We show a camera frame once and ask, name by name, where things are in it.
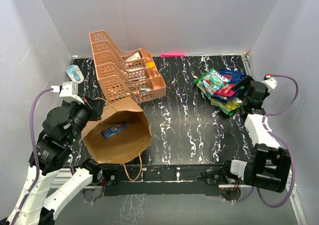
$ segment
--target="brown paper bag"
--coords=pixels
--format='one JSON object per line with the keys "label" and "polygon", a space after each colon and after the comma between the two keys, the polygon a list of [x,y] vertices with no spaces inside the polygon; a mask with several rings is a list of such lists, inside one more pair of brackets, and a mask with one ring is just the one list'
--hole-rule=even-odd
{"label": "brown paper bag", "polygon": [[[101,132],[119,122],[124,122],[127,128],[104,139]],[[150,145],[152,134],[143,110],[131,97],[126,97],[106,105],[102,120],[89,121],[82,138],[97,163],[124,164]]]}

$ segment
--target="black marble table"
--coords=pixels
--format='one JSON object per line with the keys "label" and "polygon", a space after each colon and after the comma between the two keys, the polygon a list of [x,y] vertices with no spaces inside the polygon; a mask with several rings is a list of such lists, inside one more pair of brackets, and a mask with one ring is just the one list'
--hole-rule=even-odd
{"label": "black marble table", "polygon": [[[240,55],[155,57],[164,77],[166,97],[141,104],[153,139],[142,153],[143,164],[188,165],[222,164],[228,158],[246,160],[251,139],[239,114],[229,117],[216,108],[193,83],[211,68],[246,72]],[[75,59],[85,80],[80,92],[91,98],[102,97],[91,58]],[[80,141],[72,147],[65,166],[78,165],[90,158]]]}

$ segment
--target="white wall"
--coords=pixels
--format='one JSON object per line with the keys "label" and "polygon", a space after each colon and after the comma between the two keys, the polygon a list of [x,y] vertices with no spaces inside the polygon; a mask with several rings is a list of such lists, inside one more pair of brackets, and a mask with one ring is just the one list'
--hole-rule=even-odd
{"label": "white wall", "polygon": [[[72,61],[41,0],[0,0],[0,220],[13,210],[31,155],[29,113],[43,88],[61,84]],[[44,95],[35,111],[36,134],[60,104]]]}
{"label": "white wall", "polygon": [[[297,161],[297,184],[310,224],[319,222],[318,145],[318,41],[319,0],[279,0],[251,51],[256,79],[264,74],[294,77],[299,97],[284,114],[270,118],[274,132],[293,147]],[[267,99],[268,112],[280,111],[294,96],[293,83],[280,79]]]}
{"label": "white wall", "polygon": [[250,50],[277,0],[42,0],[72,55],[91,57],[88,33],[122,50],[186,54]]}

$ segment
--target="gray floor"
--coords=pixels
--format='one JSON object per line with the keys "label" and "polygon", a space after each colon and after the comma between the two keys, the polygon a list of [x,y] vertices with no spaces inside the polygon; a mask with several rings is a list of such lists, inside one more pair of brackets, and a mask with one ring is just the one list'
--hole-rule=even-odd
{"label": "gray floor", "polygon": [[[285,194],[263,191],[269,202]],[[202,195],[128,195],[102,197],[93,206],[78,194],[62,211],[56,225],[296,225],[290,201],[278,209],[265,206],[257,191],[231,205]]]}

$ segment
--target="pile of snack bags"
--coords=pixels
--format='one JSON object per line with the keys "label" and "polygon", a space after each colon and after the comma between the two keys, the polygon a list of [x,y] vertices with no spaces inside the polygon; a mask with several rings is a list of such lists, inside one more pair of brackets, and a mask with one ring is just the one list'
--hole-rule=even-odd
{"label": "pile of snack bags", "polygon": [[240,87],[233,91],[232,88],[246,76],[241,72],[221,69],[219,72],[214,68],[203,74],[195,85],[220,108],[225,114],[233,115],[243,102],[237,98],[238,93],[244,89]]}

